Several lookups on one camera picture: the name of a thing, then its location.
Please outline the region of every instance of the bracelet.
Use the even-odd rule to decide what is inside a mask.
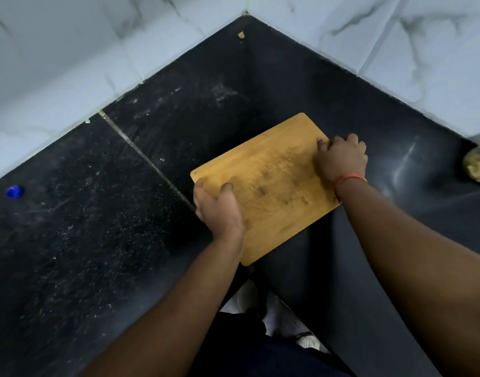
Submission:
[[[334,180],[334,182],[332,183],[332,190],[334,190],[334,196],[336,197],[336,201],[337,202],[340,202],[341,203],[341,200],[339,199],[339,197],[337,196],[337,192],[336,192],[336,187],[342,183],[343,181],[349,179],[349,178],[360,178],[361,180],[364,180],[365,182],[367,182],[367,180],[365,179],[365,177],[362,177],[362,175],[360,173],[356,173],[356,172],[352,172],[352,173],[347,173],[347,174],[344,174],[343,176],[340,176],[338,177],[336,180]]]

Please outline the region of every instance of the black countertop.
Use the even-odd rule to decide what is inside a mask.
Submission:
[[[305,112],[330,137],[357,133],[371,184],[480,253],[480,185],[461,167],[473,145],[252,17],[105,112],[189,199],[191,170]],[[210,240],[150,165],[91,121],[0,180],[0,376],[77,374]],[[4,197],[13,184],[21,200]],[[438,375],[342,208],[255,268],[356,375]]]

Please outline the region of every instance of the blue cap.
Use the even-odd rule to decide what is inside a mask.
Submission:
[[[20,198],[23,195],[23,188],[18,185],[10,186],[6,190],[6,197],[10,198]]]

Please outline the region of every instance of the wall tile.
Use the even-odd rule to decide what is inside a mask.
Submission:
[[[400,0],[249,0],[249,13],[357,73]]]
[[[246,0],[102,0],[143,79],[240,17]]]
[[[480,0],[408,0],[361,75],[463,136],[480,134]]]
[[[0,177],[140,81],[97,0],[0,0]]]

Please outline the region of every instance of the cutting board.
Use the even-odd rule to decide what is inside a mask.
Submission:
[[[233,183],[244,217],[244,266],[339,205],[315,171],[317,137],[327,140],[300,113],[191,172],[214,196]]]

